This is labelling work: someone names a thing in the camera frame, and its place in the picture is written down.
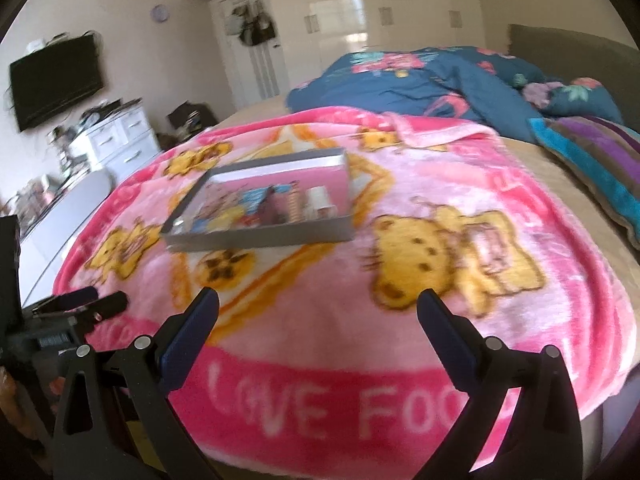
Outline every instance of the white chest of drawers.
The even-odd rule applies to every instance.
[[[142,105],[126,108],[78,135],[72,155],[86,155],[92,171],[106,169],[118,185],[160,153]]]

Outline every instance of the striped cushion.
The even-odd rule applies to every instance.
[[[640,136],[596,117],[565,117],[531,124],[540,145],[584,182],[604,211],[627,228],[640,250]]]

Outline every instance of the television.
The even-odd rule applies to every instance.
[[[90,34],[29,54],[9,67],[20,131],[42,124],[104,86]]]

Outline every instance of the silver screw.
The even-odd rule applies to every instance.
[[[558,347],[555,347],[553,345],[545,346],[545,352],[549,357],[560,357],[560,351],[558,350]]]
[[[484,344],[489,350],[499,350],[502,348],[502,341],[500,341],[497,337],[488,337]]]
[[[86,355],[89,355],[90,351],[91,351],[91,347],[89,345],[80,345],[78,347],[78,350],[76,350],[76,355],[78,357],[84,357]]]
[[[135,340],[133,346],[135,346],[138,350],[144,350],[151,344],[151,338],[148,335],[141,335],[138,339]]]

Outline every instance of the green leaf print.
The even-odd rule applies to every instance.
[[[562,91],[569,94],[569,102],[577,101],[578,99],[581,99],[582,101],[588,101],[591,88],[582,85],[570,85],[565,86]]]
[[[513,76],[513,87],[514,88],[524,88],[527,83],[527,78],[524,77],[524,74],[516,74]]]

